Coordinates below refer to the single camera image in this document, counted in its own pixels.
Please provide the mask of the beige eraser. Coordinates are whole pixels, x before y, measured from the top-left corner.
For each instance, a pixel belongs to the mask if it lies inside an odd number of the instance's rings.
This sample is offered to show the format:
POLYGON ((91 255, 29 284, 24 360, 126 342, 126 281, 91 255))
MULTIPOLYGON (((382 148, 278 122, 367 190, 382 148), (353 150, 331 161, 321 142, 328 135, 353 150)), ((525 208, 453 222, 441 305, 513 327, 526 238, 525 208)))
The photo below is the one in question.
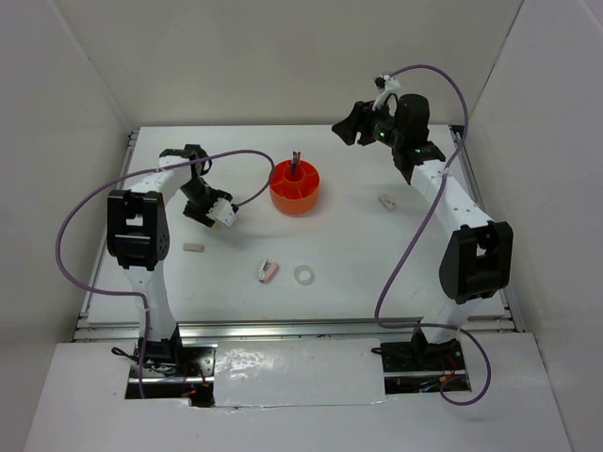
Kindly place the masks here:
POLYGON ((183 245, 183 250, 189 252, 203 252, 204 245, 199 243, 185 243, 183 245))

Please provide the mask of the red pen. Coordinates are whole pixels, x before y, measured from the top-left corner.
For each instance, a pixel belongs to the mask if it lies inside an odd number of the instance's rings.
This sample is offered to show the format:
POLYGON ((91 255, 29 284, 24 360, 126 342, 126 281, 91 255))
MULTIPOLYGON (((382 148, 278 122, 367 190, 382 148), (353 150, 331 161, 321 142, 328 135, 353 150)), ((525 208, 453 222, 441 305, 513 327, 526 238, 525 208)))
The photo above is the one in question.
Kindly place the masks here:
POLYGON ((301 164, 301 153, 294 152, 292 155, 292 165, 291 165, 291 177, 294 182, 297 182, 302 178, 302 170, 300 168, 300 164, 301 164))

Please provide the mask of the blue pen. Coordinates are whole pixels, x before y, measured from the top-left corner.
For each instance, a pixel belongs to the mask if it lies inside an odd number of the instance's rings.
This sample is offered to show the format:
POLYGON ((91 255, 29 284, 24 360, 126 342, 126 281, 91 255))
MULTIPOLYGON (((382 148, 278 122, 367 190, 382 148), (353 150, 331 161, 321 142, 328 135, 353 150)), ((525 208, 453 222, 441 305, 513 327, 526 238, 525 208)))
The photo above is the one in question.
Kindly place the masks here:
POLYGON ((291 158, 291 180, 296 181, 296 170, 299 165, 301 154, 299 152, 293 152, 291 158))

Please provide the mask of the white eraser with print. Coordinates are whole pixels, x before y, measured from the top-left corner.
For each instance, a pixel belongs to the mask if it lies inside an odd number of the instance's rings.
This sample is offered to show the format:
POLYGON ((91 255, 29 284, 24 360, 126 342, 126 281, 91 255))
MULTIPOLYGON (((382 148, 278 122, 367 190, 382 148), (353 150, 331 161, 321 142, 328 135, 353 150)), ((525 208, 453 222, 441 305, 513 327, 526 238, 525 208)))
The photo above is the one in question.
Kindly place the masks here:
POLYGON ((380 195, 378 201, 387 211, 393 211, 397 208, 396 202, 388 194, 380 195))

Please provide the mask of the pink correction tape dispenser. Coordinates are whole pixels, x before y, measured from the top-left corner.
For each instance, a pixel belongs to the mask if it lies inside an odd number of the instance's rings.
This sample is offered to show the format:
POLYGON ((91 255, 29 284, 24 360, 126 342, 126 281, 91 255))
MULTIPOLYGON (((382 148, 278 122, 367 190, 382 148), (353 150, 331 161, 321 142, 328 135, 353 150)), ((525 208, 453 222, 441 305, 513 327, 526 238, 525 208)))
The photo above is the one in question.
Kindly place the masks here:
POLYGON ((275 274, 278 272, 280 266, 278 263, 264 260, 256 275, 256 279, 260 283, 270 283, 275 274))

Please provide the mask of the clear tape roll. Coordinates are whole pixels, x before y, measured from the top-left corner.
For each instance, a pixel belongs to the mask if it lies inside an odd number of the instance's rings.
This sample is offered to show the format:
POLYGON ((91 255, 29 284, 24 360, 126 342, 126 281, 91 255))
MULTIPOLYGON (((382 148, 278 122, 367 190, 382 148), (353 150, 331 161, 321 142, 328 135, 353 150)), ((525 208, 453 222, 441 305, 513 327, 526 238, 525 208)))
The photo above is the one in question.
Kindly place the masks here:
POLYGON ((301 265, 294 269, 294 279, 299 285, 309 285, 315 279, 315 273, 310 266, 301 265))

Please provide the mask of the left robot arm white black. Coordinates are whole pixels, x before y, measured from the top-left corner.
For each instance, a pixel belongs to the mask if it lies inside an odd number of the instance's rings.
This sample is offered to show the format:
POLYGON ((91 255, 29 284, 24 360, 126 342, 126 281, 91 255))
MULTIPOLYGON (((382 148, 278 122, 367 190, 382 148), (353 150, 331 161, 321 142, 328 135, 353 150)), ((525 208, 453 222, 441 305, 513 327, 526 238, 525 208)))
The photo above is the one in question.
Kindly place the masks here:
POLYGON ((107 248, 124 270, 132 291, 140 298, 138 350, 144 363, 152 363, 166 376, 185 367, 186 353, 168 302, 163 261, 171 239, 166 206, 177 192, 187 198, 184 216, 208 228, 236 220, 233 196, 205 180, 209 164, 199 145, 168 149, 159 156, 160 171, 145 176, 127 189, 107 196, 107 248))

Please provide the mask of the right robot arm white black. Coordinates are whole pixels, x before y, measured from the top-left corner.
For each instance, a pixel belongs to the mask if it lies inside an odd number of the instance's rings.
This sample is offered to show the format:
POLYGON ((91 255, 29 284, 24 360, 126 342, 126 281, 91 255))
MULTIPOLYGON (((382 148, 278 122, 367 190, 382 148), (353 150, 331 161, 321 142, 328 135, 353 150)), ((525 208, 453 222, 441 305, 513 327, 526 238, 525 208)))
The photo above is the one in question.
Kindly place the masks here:
POLYGON ((391 360, 431 369, 455 348, 456 329, 482 301, 507 286, 513 229, 484 213, 450 174, 445 155, 429 139, 428 100, 405 94, 396 101, 394 110, 386 100, 358 101, 332 130, 348 146, 380 142, 389 147, 395 167, 429 203, 431 214, 448 235, 438 269, 445 300, 419 322, 409 345, 380 350, 391 360))

